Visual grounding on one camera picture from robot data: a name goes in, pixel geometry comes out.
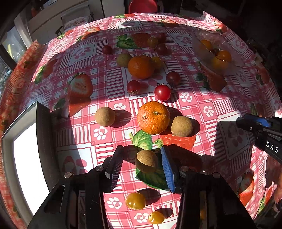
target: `brown round fruit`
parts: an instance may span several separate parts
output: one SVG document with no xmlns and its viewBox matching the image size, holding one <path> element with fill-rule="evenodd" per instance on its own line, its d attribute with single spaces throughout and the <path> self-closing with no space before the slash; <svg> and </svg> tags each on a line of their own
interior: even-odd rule
<svg viewBox="0 0 282 229">
<path fill-rule="evenodd" d="M 155 49 L 156 53 L 162 56 L 165 56 L 168 54 L 168 49 L 165 46 L 165 44 L 159 44 L 157 45 L 156 49 Z"/>
<path fill-rule="evenodd" d="M 101 126 L 111 126 L 115 118 L 115 112 L 109 107 L 101 107 L 95 113 L 96 122 Z"/>
<path fill-rule="evenodd" d="M 147 40 L 147 44 L 150 48 L 155 48 L 158 45 L 158 39 L 157 38 L 149 38 Z"/>
<path fill-rule="evenodd" d="M 125 204 L 131 209 L 141 210 L 146 206 L 146 199 L 141 193 L 133 192 L 126 197 Z"/>
<path fill-rule="evenodd" d="M 164 33 L 159 33 L 159 34 L 157 35 L 157 39 L 158 39 L 158 42 L 159 42 L 159 43 L 165 43 L 165 41 L 166 41 L 166 36 L 165 36 Z"/>
<path fill-rule="evenodd" d="M 113 53 L 113 49 L 112 49 L 111 46 L 105 45 L 105 46 L 102 48 L 102 53 L 104 53 L 104 54 L 106 54 L 106 55 L 112 54 L 112 53 Z"/>
<path fill-rule="evenodd" d="M 190 118 L 186 116 L 177 116 L 172 122 L 171 132 L 178 137 L 187 137 L 193 131 L 193 125 Z"/>
<path fill-rule="evenodd" d="M 143 173 L 153 173 L 158 165 L 158 158 L 151 150 L 141 150 L 135 157 L 136 167 Z"/>
</svg>

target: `transparent bowl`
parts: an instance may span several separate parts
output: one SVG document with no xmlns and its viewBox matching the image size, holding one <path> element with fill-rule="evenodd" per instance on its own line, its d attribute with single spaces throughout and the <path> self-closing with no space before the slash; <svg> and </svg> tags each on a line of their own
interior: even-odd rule
<svg viewBox="0 0 282 229">
<path fill-rule="evenodd" d="M 231 62 L 217 59 L 215 55 L 206 49 L 206 47 L 200 42 L 206 39 L 211 42 L 213 48 L 219 50 L 227 50 L 232 57 Z M 210 33 L 201 29 L 194 29 L 194 35 L 192 36 L 192 48 L 198 58 L 203 64 L 221 75 L 233 75 L 244 66 L 244 62 L 238 53 L 231 47 L 230 43 L 226 41 L 221 35 Z"/>
</svg>

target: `orange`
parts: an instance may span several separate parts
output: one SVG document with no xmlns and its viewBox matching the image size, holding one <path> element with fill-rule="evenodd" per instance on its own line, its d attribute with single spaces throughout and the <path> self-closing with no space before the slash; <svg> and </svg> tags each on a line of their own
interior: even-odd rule
<svg viewBox="0 0 282 229">
<path fill-rule="evenodd" d="M 215 56 L 214 58 L 212 58 L 211 64 L 216 71 L 223 72 L 228 68 L 228 62 L 222 59 L 222 56 Z"/>
<path fill-rule="evenodd" d="M 162 67 L 162 60 L 159 57 L 154 56 L 151 58 L 151 60 L 154 63 L 155 69 L 160 69 Z"/>
<path fill-rule="evenodd" d="M 227 62 L 230 62 L 232 60 L 230 52 L 228 52 L 226 50 L 219 51 L 219 53 L 217 55 L 222 57 L 222 58 L 219 58 L 221 60 L 225 60 Z"/>
<path fill-rule="evenodd" d="M 141 80 L 150 77 L 154 70 L 154 63 L 148 56 L 135 56 L 128 62 L 130 74 Z"/>
<path fill-rule="evenodd" d="M 160 134 L 165 131 L 169 119 L 170 115 L 167 108 L 156 101 L 147 102 L 138 110 L 138 125 L 148 134 Z"/>
<path fill-rule="evenodd" d="M 208 40 L 201 40 L 202 44 L 207 48 L 207 50 L 211 51 L 212 50 L 212 44 L 210 41 Z"/>
</svg>

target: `tablecloth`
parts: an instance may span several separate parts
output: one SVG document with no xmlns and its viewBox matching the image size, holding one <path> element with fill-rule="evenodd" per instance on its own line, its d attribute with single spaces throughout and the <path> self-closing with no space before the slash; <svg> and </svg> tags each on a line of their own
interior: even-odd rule
<svg viewBox="0 0 282 229">
<path fill-rule="evenodd" d="M 198 82 L 198 73 L 205 71 L 193 53 L 193 27 L 222 35 L 244 61 L 240 71 L 225 76 L 227 86 L 219 93 L 208 91 Z M 91 28 L 95 33 L 89 36 Z M 116 63 L 117 56 L 125 52 L 132 56 L 158 56 L 154 49 L 148 47 L 121 49 L 118 47 L 120 45 L 117 46 L 120 40 L 118 36 L 127 34 L 129 37 L 136 33 L 148 33 L 151 36 L 164 33 L 166 46 L 171 51 L 167 56 L 160 56 L 165 63 L 164 69 L 141 81 L 141 96 L 128 94 L 126 85 L 133 78 L 126 68 Z M 110 45 L 114 53 L 103 54 L 102 48 L 105 45 Z M 94 87 L 88 106 L 69 119 L 54 121 L 54 142 L 62 173 L 88 172 L 112 155 L 117 145 L 132 145 L 131 137 L 140 130 L 136 120 L 138 109 L 148 101 L 157 101 L 153 93 L 155 86 L 157 83 L 165 83 L 168 72 L 176 71 L 181 76 L 181 84 L 171 99 L 162 103 L 199 122 L 200 131 L 196 134 L 191 151 L 201 156 L 208 173 L 219 172 L 236 193 L 242 181 L 253 179 L 250 191 L 252 196 L 245 203 L 252 218 L 266 204 L 266 194 L 271 195 L 276 187 L 271 178 L 268 181 L 266 178 L 267 154 L 253 146 L 253 136 L 238 130 L 234 121 L 246 113 L 265 117 L 281 116 L 281 101 L 272 80 L 264 83 L 258 77 L 265 73 L 265 69 L 256 65 L 255 54 L 240 37 L 216 18 L 206 12 L 200 18 L 166 13 L 118 15 L 74 28 L 51 40 L 44 49 L 45 53 L 18 102 L 19 112 L 35 101 L 50 110 L 66 106 L 66 87 L 77 73 L 89 75 Z M 43 77 L 42 69 L 50 63 L 51 73 Z M 116 110 L 116 125 L 102 127 L 96 123 L 95 112 L 104 106 Z M 163 136 L 153 135 L 152 143 L 161 138 Z M 123 162 L 116 188 L 112 193 L 104 194 L 107 217 L 112 227 L 174 228 L 180 204 L 179 194 L 158 190 L 160 196 L 143 210 L 126 207 L 125 198 L 129 193 L 148 188 L 136 178 L 135 165 L 128 161 Z M 3 194 L 6 183 L 2 170 L 0 183 Z M 11 209 L 13 204 L 7 189 L 6 197 L 4 195 L 3 198 L 10 201 Z M 170 208 L 171 216 L 164 223 L 153 226 L 148 222 L 148 215 L 158 208 Z M 19 228 L 24 228 L 19 217 L 11 217 Z"/>
</svg>

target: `red cherry tomato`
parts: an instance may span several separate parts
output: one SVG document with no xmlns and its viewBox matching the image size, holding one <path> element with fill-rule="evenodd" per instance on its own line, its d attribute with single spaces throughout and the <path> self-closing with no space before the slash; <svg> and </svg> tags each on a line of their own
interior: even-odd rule
<svg viewBox="0 0 282 229">
<path fill-rule="evenodd" d="M 158 39 L 158 42 L 159 42 L 159 43 L 165 43 L 165 41 L 166 41 L 166 36 L 165 36 L 164 33 L 159 33 L 159 34 L 157 35 L 157 39 Z"/>
<path fill-rule="evenodd" d="M 166 75 L 166 81 L 171 86 L 177 86 L 181 81 L 181 77 L 177 72 L 169 72 Z"/>
<path fill-rule="evenodd" d="M 131 95 L 138 94 L 140 92 L 140 82 L 137 80 L 132 80 L 127 84 L 126 89 Z"/>
<path fill-rule="evenodd" d="M 162 56 L 165 56 L 168 54 L 168 49 L 165 46 L 165 44 L 159 44 L 157 45 L 156 49 L 155 49 L 156 53 Z"/>
<path fill-rule="evenodd" d="M 104 54 L 112 54 L 112 52 L 113 52 L 113 49 L 112 49 L 112 47 L 111 46 L 109 46 L 109 45 L 105 45 L 103 48 L 102 48 L 102 53 L 104 53 Z"/>
<path fill-rule="evenodd" d="M 170 98 L 170 88 L 164 84 L 156 86 L 154 93 L 160 101 L 167 101 Z"/>
</svg>

